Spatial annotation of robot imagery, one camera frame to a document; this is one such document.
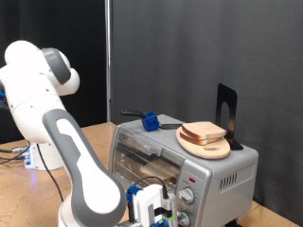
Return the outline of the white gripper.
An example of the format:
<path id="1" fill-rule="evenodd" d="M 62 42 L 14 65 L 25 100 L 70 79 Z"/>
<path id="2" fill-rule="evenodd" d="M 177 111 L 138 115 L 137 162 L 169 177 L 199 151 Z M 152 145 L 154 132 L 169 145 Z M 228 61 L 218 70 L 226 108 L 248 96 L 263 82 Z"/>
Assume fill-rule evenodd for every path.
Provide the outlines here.
<path id="1" fill-rule="evenodd" d="M 163 186 L 151 184 L 133 194 L 134 219 L 143 227 L 178 227 L 176 197 L 168 193 L 165 199 Z"/>

